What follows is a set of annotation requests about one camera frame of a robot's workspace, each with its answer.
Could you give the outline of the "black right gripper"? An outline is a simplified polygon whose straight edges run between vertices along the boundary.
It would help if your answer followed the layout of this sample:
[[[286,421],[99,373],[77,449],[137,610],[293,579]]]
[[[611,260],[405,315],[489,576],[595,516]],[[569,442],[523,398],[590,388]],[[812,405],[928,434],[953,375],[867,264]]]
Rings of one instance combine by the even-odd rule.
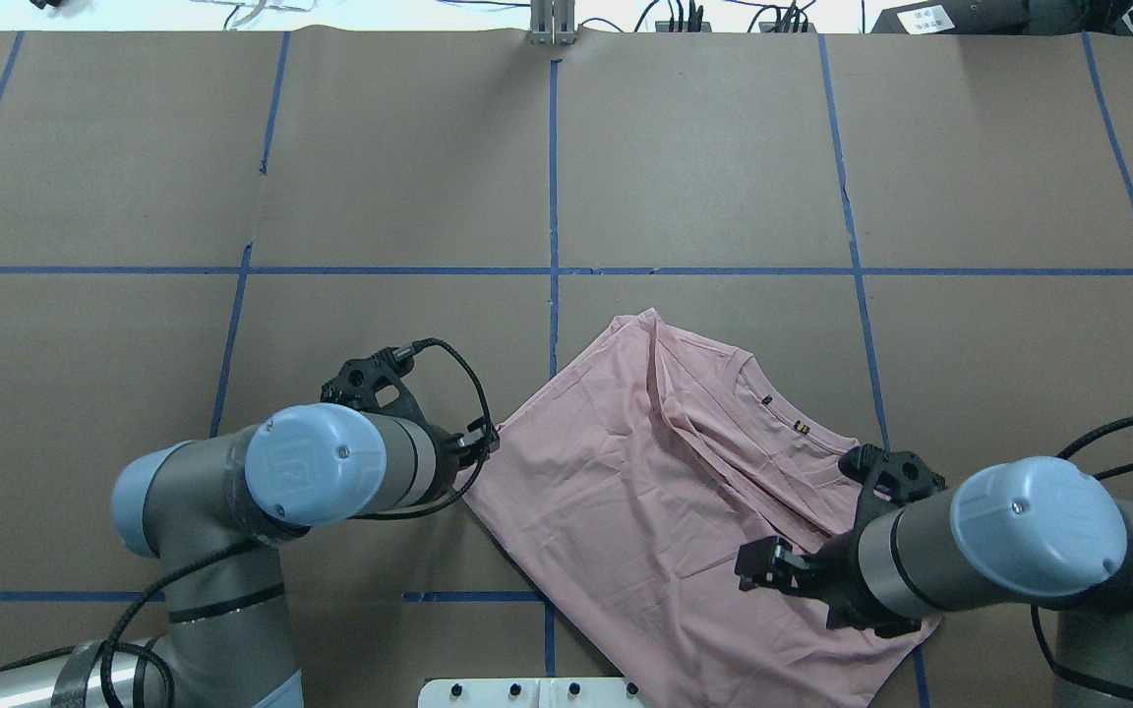
[[[947,489],[942,475],[934,472],[915,453],[885,451],[864,444],[838,457],[838,471],[859,484],[853,529],[838,534],[813,553],[796,553],[792,541],[769,535],[739,547],[734,573],[739,590],[767,588],[796,599],[823,602],[828,608],[828,630],[872,630],[880,639],[914,633],[927,616],[938,614],[919,592],[915,614],[908,616],[894,602],[881,599],[881,585],[896,581],[908,588],[898,568],[872,569],[868,561],[893,561],[893,529],[898,512],[912,503]]]

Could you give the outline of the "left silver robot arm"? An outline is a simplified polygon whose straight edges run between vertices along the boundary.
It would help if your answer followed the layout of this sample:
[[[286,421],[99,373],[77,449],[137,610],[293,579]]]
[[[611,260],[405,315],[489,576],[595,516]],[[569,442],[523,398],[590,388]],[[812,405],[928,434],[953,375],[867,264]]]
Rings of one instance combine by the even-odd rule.
[[[477,420],[429,423],[404,377],[458,360]],[[127,551],[163,574],[87,642],[0,667],[0,707],[301,707],[280,547],[342,521],[453,506],[499,449],[489,398],[454,346],[421,339],[343,362],[320,402],[127,464],[109,500]]]

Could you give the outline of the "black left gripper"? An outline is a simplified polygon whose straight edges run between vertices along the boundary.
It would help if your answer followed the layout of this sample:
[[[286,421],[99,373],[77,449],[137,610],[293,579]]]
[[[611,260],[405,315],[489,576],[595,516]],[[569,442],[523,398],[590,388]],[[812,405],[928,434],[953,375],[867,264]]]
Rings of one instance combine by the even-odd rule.
[[[499,426],[492,420],[489,396],[469,362],[449,344],[440,344],[465,372],[475,389],[480,413],[465,432],[442,429],[427,420],[404,377],[414,372],[415,357],[431,344],[383,348],[372,357],[346,360],[332,379],[321,385],[321,402],[343,406],[361,413],[383,413],[400,423],[414,423],[426,432],[436,454],[436,475],[428,491],[441,493],[444,483],[454,481],[460,470],[478,471],[500,446]]]

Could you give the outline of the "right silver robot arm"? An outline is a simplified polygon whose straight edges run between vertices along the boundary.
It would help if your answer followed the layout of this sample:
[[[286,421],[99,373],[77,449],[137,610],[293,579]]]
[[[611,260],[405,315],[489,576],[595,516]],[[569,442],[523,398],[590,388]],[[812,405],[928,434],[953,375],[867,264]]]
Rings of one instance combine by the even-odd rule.
[[[909,636],[997,605],[1056,614],[1040,640],[1056,707],[1133,707],[1133,501],[1060,457],[998,463],[948,488],[911,452],[851,447],[853,528],[813,553],[743,544],[739,588],[823,602],[828,630]]]

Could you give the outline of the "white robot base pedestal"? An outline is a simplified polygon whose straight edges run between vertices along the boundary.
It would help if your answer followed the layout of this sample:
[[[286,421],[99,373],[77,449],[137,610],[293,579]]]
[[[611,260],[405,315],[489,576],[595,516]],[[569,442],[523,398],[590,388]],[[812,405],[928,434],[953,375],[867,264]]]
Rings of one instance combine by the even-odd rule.
[[[433,679],[418,707],[646,707],[627,679]]]

